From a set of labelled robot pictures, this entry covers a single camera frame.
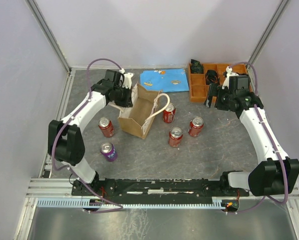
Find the white wall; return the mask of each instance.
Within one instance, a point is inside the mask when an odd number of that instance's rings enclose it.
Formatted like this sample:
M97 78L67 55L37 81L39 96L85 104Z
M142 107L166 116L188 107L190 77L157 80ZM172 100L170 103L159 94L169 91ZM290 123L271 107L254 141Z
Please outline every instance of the white wall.
M288 155L299 160L299 0L288 4L255 68L270 125Z
M72 67L248 60L280 1L36 0Z
M0 240L13 239L65 79L25 1L0 0Z

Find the blue mat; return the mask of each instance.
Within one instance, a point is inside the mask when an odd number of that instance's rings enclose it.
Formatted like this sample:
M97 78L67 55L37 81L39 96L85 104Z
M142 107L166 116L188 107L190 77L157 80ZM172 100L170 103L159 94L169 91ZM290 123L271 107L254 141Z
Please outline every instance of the blue mat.
M149 91L163 93L189 91L189 83L184 69L148 70L140 75L140 84Z

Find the cardboard box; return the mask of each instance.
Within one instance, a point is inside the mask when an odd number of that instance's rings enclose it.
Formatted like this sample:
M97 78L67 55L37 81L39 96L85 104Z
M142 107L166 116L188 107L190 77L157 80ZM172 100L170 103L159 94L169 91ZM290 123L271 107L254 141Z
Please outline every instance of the cardboard box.
M124 132L145 139L155 116L147 122L145 120L155 113L159 104L159 98L156 99L156 97L160 93L160 91L148 91L141 85L136 84L131 94L133 107L124 108L124 112L119 112L118 122L120 128Z

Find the red soda can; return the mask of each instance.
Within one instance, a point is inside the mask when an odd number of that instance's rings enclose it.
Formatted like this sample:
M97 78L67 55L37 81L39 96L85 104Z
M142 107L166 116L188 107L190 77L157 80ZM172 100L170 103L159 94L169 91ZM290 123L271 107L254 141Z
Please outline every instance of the red soda can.
M177 148L180 145L182 138L183 138L182 129L180 129L179 127L173 127L169 131L168 144L173 148Z
M165 123L170 124L174 120L176 108L173 103L170 103L163 111L163 120Z
M107 117L102 117L98 122L98 127L105 137L109 138L114 135L114 127L112 121Z
M196 116L189 123L188 134L191 135L192 137L197 137L202 131L203 127L204 127L203 119L199 116Z

